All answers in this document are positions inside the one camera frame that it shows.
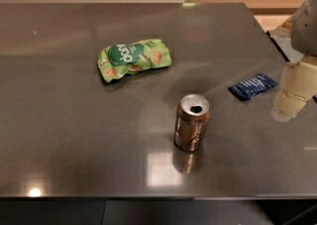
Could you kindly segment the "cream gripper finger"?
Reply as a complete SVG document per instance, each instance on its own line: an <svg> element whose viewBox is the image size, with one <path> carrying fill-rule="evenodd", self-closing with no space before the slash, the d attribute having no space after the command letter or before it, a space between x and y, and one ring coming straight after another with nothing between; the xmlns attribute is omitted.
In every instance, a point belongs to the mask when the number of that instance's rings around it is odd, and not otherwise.
<svg viewBox="0 0 317 225"><path fill-rule="evenodd" d="M288 62L283 69L275 95L271 117L277 122L293 119L317 94L317 57L304 56L299 62Z"/></svg>

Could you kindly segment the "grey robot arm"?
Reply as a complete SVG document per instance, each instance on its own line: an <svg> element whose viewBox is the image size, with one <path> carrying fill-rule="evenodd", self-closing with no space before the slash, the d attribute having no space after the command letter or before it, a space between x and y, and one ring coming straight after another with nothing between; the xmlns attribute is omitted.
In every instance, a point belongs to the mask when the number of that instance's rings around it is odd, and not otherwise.
<svg viewBox="0 0 317 225"><path fill-rule="evenodd" d="M277 122L293 119L317 94L317 0L305 0L297 9L290 40L292 48L303 57L283 69L271 111Z"/></svg>

